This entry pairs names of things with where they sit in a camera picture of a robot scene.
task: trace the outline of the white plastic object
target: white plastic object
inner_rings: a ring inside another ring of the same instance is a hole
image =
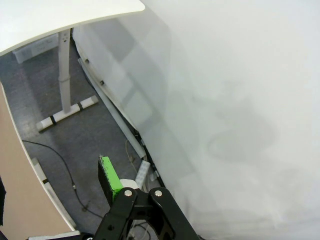
[[[58,33],[12,51],[19,64],[58,46]]]
[[[54,235],[54,236],[30,236],[28,238],[28,240],[60,239],[60,238],[65,238],[65,237],[77,236],[77,235],[80,235],[80,232],[78,230],[75,230],[75,231],[60,233],[60,234]]]
[[[150,168],[150,162],[142,160],[139,171],[135,177],[135,182],[138,185],[138,187],[141,189],[148,173],[148,170]]]
[[[120,179],[120,182],[124,188],[138,189],[137,183],[132,179]]]
[[[85,108],[90,107],[91,105],[93,105],[97,102],[98,102],[97,96],[92,96],[92,97],[89,97],[85,100],[82,100],[80,103],[81,103],[83,109],[85,109]],[[79,112],[79,111],[80,111],[80,107],[76,103],[71,106],[71,109],[69,112],[65,113],[63,110],[61,110],[61,111],[53,114],[53,118],[54,118],[55,122],[57,123],[57,122],[61,121],[62,119],[65,119],[66,117],[69,117],[70,115],[75,114],[76,112]],[[50,117],[47,117],[46,119],[38,122],[36,124],[36,128],[40,132],[41,130],[43,130],[51,125],[53,125],[53,122]]]

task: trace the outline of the white cable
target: white cable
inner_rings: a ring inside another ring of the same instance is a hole
[[[127,147],[127,144],[128,144],[128,139],[127,140],[125,140],[125,152],[126,152],[126,155],[128,156],[128,159],[129,159],[129,162],[131,163],[131,165],[132,165],[132,167],[133,167],[133,169],[134,169],[134,171],[135,171],[135,173],[138,173],[138,171],[137,171],[137,169],[136,169],[136,167],[135,167],[135,165],[133,164],[133,162],[131,161],[131,159],[132,159],[132,156],[130,156],[129,155],[129,153],[128,153],[128,147]]]
[[[146,184],[143,184],[142,190],[143,190],[145,193],[148,193],[148,189],[147,189],[147,187],[146,187]]]

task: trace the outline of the black cable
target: black cable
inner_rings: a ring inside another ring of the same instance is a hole
[[[93,215],[95,215],[95,216],[103,219],[102,216],[100,216],[99,214],[97,214],[97,213],[89,210],[89,209],[82,203],[82,201],[80,200],[80,198],[79,198],[79,196],[78,196],[76,184],[75,184],[75,181],[74,181],[74,179],[73,179],[73,177],[72,177],[72,175],[71,175],[71,172],[70,172],[70,170],[69,170],[69,167],[68,167],[65,159],[64,159],[56,150],[54,150],[52,147],[50,147],[50,146],[48,146],[48,145],[45,145],[45,144],[42,144],[42,143],[38,143],[38,142],[34,142],[34,141],[22,140],[22,142],[39,145],[39,146],[42,146],[42,147],[45,147],[45,148],[48,148],[48,149],[51,149],[52,151],[54,151],[54,152],[60,157],[60,159],[63,161],[63,163],[64,163],[64,165],[65,165],[65,168],[66,168],[66,170],[67,170],[67,172],[68,172],[68,174],[69,174],[69,176],[70,176],[70,179],[71,179],[71,184],[72,184],[72,187],[73,187],[73,190],[74,190],[74,194],[75,194],[77,200],[79,201],[80,205],[83,207],[83,209],[84,209],[85,211],[88,211],[89,213],[91,213],[91,214],[93,214]]]
[[[143,228],[143,229],[146,231],[146,233],[149,235],[149,240],[151,240],[151,234],[150,234],[150,232],[149,232],[144,226],[141,226],[140,224],[134,225],[134,228],[135,228],[135,227]]]
[[[144,221],[144,222],[141,222],[141,223],[139,223],[139,224],[136,224],[136,225],[134,225],[134,226],[141,226],[142,224],[146,224],[147,222],[146,221]]]

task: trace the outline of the white desk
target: white desk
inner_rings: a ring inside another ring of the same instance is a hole
[[[63,111],[53,116],[67,117],[80,110],[78,105],[70,104],[70,28],[144,8],[139,0],[0,0],[0,56],[59,32],[59,82]],[[83,107],[94,103],[94,97],[81,101]],[[38,123],[38,128],[46,127],[45,123]],[[55,235],[72,230],[35,174],[1,83],[0,133],[0,175],[7,191],[4,226],[0,230],[8,239]]]
[[[70,28],[143,11],[139,0],[1,0],[0,56],[59,32],[59,86],[62,111],[36,124],[39,131],[96,102],[96,96],[71,105]]]

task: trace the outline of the white surface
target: white surface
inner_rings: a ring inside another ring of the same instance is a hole
[[[195,230],[320,238],[320,1],[143,3],[74,38]]]
[[[82,108],[85,109],[87,107],[90,107],[93,104],[96,104],[97,102],[98,102],[98,98],[96,96],[91,96],[91,97],[86,98],[85,100],[82,100],[80,103],[82,105]],[[57,123],[57,122],[65,119],[65,118],[67,118],[67,117],[71,116],[72,114],[75,114],[79,111],[80,111],[80,107],[76,103],[71,106],[69,112],[65,113],[65,111],[61,110],[61,111],[53,114],[53,118],[54,118],[55,122]],[[43,129],[50,127],[51,125],[53,125],[52,120],[50,117],[47,117],[44,120],[42,120],[36,124],[36,129],[40,132]]]
[[[144,9],[139,0],[1,0],[0,56],[80,24]]]

